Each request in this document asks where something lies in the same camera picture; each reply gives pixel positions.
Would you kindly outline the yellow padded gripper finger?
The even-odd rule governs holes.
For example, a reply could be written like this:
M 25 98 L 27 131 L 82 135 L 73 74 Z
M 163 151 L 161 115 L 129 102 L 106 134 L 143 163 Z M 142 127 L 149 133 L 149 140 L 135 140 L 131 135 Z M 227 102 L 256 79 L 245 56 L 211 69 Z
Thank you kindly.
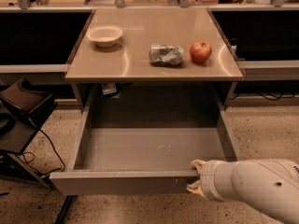
M 198 174 L 201 174 L 206 166 L 206 162 L 202 160 L 193 160 L 191 162 L 191 166 L 197 171 Z
M 206 197 L 205 193 L 203 192 L 203 190 L 201 188 L 200 180 L 196 180 L 195 182 L 188 184 L 187 191 L 189 191 L 190 193 L 196 194 L 196 195 L 200 195 L 202 197 Z

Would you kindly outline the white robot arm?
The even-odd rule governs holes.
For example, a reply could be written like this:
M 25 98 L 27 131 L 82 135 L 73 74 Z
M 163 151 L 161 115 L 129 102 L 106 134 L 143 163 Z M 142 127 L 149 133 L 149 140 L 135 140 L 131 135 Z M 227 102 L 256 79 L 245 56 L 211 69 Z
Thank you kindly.
M 283 224 L 299 224 L 299 164 L 284 159 L 192 161 L 187 190 L 215 202 L 243 202 Z

